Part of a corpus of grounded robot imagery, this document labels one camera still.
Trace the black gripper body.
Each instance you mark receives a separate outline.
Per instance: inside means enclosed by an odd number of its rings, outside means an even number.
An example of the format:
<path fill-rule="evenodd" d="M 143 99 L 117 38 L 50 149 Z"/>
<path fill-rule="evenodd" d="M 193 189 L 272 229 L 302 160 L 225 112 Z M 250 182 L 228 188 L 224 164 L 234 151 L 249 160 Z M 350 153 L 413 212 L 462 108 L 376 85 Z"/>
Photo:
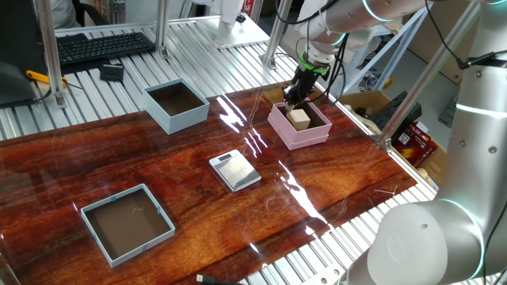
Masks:
<path fill-rule="evenodd" d="M 292 99 L 304 100 L 308 97 L 318 77 L 319 74 L 310 69 L 302 70 L 300 67 L 297 67 L 295 76 L 292 79 L 294 85 Z"/>

